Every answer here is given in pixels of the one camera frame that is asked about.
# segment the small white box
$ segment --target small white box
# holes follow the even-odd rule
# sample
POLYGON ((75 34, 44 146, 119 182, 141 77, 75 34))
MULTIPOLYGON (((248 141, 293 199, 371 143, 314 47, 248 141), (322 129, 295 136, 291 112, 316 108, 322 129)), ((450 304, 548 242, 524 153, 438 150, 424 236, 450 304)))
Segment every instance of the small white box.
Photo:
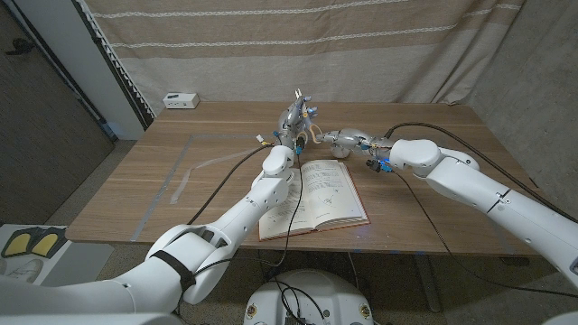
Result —
POLYGON ((163 98, 167 108, 195 108, 199 104, 197 94, 168 93, 163 98))

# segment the beige fabric backdrop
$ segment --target beige fabric backdrop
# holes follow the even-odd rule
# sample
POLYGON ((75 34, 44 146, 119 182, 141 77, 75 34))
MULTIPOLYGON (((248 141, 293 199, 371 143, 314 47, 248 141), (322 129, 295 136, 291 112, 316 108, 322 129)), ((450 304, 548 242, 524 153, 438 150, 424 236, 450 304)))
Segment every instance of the beige fabric backdrop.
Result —
POLYGON ((86 0, 151 106, 464 98, 524 0, 86 0))

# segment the blue connector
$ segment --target blue connector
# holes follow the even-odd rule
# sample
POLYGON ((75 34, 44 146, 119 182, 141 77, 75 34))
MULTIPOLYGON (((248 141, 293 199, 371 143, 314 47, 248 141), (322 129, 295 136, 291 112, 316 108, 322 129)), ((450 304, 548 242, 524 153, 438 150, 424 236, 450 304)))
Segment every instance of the blue connector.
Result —
POLYGON ((381 170, 384 172, 392 172, 393 169, 391 169, 391 167, 389 167, 389 159, 388 158, 384 158, 382 160, 379 161, 379 164, 381 165, 381 170))

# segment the white robotic arm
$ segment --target white robotic arm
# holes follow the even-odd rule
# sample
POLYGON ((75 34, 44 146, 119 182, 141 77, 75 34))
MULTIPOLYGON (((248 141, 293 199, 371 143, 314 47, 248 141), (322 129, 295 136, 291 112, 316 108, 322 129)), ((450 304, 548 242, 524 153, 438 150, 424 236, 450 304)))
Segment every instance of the white robotic arm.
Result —
POLYGON ((287 198, 294 149, 303 149, 299 134, 311 123, 304 101, 299 93, 284 112, 284 136, 263 161, 251 191, 218 220, 171 228, 140 265, 111 280, 50 288, 0 276, 0 314, 168 313, 181 297, 191 304, 202 301, 227 269, 228 262, 221 262, 233 257, 258 220, 287 198))
POLYGON ((429 140, 393 142, 354 129, 319 135, 319 140, 331 143, 336 157, 350 151, 371 156, 368 166, 375 171, 412 167, 438 193, 485 213, 526 242, 578 288, 578 224, 484 175, 468 154, 429 140))

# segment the gray floor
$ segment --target gray floor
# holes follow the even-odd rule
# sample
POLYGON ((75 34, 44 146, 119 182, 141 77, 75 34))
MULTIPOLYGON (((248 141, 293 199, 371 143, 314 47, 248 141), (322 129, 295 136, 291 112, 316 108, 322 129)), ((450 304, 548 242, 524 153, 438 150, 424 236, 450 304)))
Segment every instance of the gray floor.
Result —
MULTIPOLYGON (((84 181, 48 220, 69 225, 89 202, 134 142, 119 141, 112 154, 84 181)), ((108 279, 142 262, 148 246, 115 245, 115 252, 100 273, 108 279)), ((254 250, 240 255, 256 256, 254 250)), ((276 260, 279 252, 265 251, 276 260)), ((557 314, 578 310, 578 300, 542 293, 519 292, 484 283, 464 272, 449 256, 432 256, 443 312, 429 312, 413 257, 410 255, 354 254, 361 291, 371 300, 380 324, 536 324, 557 314)), ((529 266, 506 266, 498 258, 460 257, 477 273, 497 282, 576 293, 544 259, 530 259, 529 266)), ((345 253, 289 252, 284 270, 321 268, 353 281, 345 253)), ((183 304, 182 317, 189 324, 239 324, 252 292, 263 282, 254 263, 233 261, 215 290, 202 303, 183 304)))

